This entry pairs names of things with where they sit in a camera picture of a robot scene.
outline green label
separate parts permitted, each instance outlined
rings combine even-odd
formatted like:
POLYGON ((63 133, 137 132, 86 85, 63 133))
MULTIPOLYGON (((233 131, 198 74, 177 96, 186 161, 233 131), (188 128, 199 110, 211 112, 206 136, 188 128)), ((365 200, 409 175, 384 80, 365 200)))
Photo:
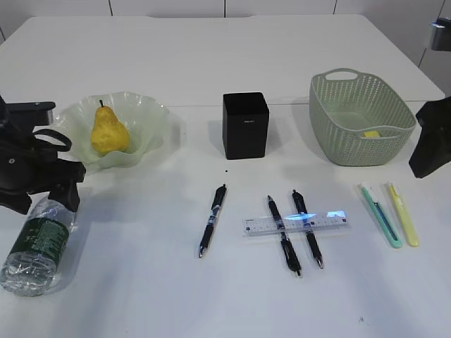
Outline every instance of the green label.
POLYGON ((48 218, 33 218, 25 223, 10 254, 31 251, 55 262, 58 267, 66 244, 69 230, 60 222, 48 218))

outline yellow pear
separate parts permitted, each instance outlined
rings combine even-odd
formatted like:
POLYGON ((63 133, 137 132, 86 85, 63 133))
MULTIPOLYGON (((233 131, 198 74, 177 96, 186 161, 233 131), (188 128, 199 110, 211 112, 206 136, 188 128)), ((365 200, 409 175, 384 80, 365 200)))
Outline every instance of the yellow pear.
POLYGON ((116 114, 108 106, 104 106, 100 100, 101 107, 96 111, 96 119, 91 132, 91 144, 102 155, 110 151, 125 151, 130 146, 130 134, 127 128, 119 121, 116 114))

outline plastic ruler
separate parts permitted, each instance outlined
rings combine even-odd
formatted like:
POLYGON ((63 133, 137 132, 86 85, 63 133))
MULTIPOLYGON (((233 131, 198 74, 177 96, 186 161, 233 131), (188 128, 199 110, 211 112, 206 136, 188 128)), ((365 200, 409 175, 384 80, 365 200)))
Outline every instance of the plastic ruler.
POLYGON ((281 232, 306 232, 348 228, 346 212, 305 213, 283 217, 284 230, 277 229, 272 217, 258 217, 243 220, 246 236, 265 236, 281 232))

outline green plastic basket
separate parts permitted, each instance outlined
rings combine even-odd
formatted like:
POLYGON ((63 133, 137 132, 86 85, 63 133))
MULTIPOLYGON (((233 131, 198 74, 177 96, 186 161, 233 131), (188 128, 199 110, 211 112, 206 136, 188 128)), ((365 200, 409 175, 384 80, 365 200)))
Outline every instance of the green plastic basket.
POLYGON ((311 79, 310 121, 325 155, 349 166, 386 164, 405 145, 416 123, 406 103, 380 77, 348 68, 311 79), (327 78, 343 72, 355 78, 327 78), (370 131, 380 137, 365 137, 370 131))

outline black box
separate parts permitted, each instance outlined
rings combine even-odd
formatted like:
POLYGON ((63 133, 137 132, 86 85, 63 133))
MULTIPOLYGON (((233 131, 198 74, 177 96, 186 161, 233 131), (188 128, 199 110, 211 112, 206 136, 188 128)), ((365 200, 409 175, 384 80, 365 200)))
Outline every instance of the black box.
POLYGON ((223 95, 223 142, 228 160, 265 156, 269 109, 262 93, 223 95))

